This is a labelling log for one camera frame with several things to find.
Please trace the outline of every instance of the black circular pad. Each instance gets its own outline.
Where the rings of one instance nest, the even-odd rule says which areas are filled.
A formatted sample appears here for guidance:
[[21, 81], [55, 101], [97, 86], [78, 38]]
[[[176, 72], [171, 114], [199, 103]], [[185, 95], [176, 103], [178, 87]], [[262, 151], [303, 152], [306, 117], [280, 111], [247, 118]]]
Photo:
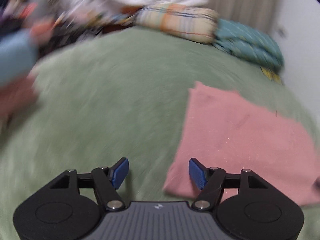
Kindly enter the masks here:
[[57, 224], [67, 220], [73, 213], [72, 207], [61, 202], [46, 203], [36, 210], [36, 217], [47, 224]]
[[243, 240], [296, 239], [304, 222], [302, 210], [285, 195], [264, 191], [223, 201], [217, 208], [222, 229]]
[[244, 208], [244, 213], [253, 221], [271, 223], [281, 216], [281, 209], [269, 202], [253, 202]]
[[13, 215], [21, 239], [75, 240], [95, 228], [100, 220], [97, 204], [77, 193], [47, 190], [23, 202]]

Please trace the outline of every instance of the bed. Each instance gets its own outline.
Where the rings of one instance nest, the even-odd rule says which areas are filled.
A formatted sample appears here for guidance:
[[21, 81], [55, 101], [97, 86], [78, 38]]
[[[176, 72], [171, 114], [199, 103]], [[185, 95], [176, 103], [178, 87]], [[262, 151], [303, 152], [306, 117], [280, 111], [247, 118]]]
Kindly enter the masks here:
[[[162, 186], [176, 153], [195, 81], [238, 90], [247, 100], [302, 123], [316, 145], [317, 126], [283, 85], [254, 64], [213, 46], [143, 27], [70, 46], [34, 68], [39, 101], [0, 138], [0, 238], [18, 240], [19, 203], [66, 169], [113, 165], [130, 173], [119, 189], [129, 200], [177, 200]], [[91, 191], [84, 195], [93, 197]], [[299, 239], [320, 239], [320, 206], [303, 207]]]

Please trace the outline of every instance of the white wall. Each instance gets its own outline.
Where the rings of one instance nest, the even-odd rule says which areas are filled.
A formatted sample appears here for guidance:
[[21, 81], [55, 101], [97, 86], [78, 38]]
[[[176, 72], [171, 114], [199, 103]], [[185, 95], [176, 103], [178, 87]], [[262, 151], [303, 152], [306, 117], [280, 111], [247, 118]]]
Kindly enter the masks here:
[[[279, 28], [285, 37], [281, 37]], [[271, 36], [284, 55], [285, 85], [320, 124], [320, 3], [282, 0]]]

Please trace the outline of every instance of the metal pivot screw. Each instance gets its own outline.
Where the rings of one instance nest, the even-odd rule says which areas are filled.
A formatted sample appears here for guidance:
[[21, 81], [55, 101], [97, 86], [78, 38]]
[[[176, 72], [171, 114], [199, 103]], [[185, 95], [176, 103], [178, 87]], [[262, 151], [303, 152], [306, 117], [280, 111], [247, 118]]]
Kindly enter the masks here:
[[123, 206], [123, 203], [119, 200], [111, 200], [107, 203], [107, 207], [111, 209], [119, 209]]
[[195, 202], [195, 207], [199, 209], [206, 209], [210, 207], [210, 203], [205, 200], [198, 200], [197, 202]]

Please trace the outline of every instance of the blue gripper pad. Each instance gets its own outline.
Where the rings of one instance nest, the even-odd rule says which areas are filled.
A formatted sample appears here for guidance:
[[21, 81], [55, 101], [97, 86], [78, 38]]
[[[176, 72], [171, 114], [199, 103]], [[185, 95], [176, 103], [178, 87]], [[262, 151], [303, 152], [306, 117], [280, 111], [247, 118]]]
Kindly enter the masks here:
[[193, 160], [189, 161], [189, 176], [199, 190], [203, 190], [205, 184], [208, 182], [205, 178], [204, 171], [200, 169]]
[[116, 168], [113, 172], [111, 184], [115, 189], [119, 189], [125, 177], [129, 172], [129, 161], [125, 159], [118, 168]]

